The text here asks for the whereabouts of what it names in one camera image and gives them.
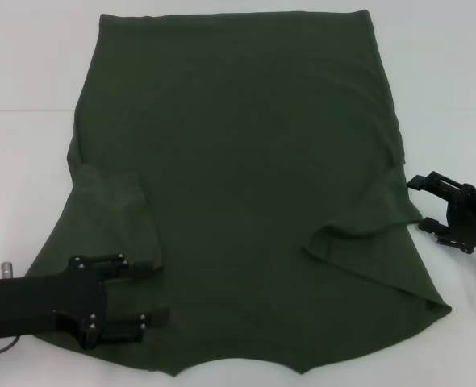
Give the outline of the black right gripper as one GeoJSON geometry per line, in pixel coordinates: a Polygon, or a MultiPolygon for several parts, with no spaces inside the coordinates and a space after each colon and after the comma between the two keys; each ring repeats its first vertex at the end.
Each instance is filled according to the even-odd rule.
{"type": "Polygon", "coordinates": [[[448,226],[432,218],[424,218],[418,228],[436,238],[438,244],[450,245],[471,254],[476,248],[476,189],[470,184],[460,184],[435,171],[426,177],[415,175],[408,189],[429,192],[445,201],[448,207],[448,226]]]}

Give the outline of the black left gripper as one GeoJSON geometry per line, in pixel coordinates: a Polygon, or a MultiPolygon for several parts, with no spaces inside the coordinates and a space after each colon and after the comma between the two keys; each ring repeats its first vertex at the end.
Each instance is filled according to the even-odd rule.
{"type": "Polygon", "coordinates": [[[71,258],[63,271],[0,279],[0,339],[63,332],[83,349],[98,344],[141,343],[146,330],[168,324],[169,308],[107,321],[104,281],[145,280],[149,261],[132,263],[123,253],[71,258]]]}

